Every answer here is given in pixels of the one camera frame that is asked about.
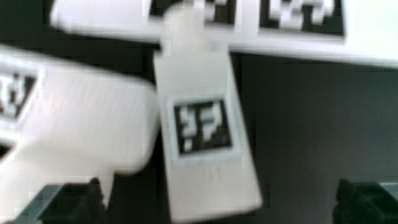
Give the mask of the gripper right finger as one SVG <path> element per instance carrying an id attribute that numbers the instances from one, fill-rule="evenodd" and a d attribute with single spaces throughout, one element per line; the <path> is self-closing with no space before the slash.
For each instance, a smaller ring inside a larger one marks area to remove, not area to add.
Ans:
<path id="1" fill-rule="evenodd" d="M 340 180 L 333 224 L 398 224 L 398 182 Z"/>

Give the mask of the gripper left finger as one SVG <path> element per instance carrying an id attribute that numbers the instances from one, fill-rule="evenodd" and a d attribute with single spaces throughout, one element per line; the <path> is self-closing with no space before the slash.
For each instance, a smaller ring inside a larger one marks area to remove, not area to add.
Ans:
<path id="1" fill-rule="evenodd" d="M 7 224 L 109 224 L 100 179 L 48 184 Z"/>

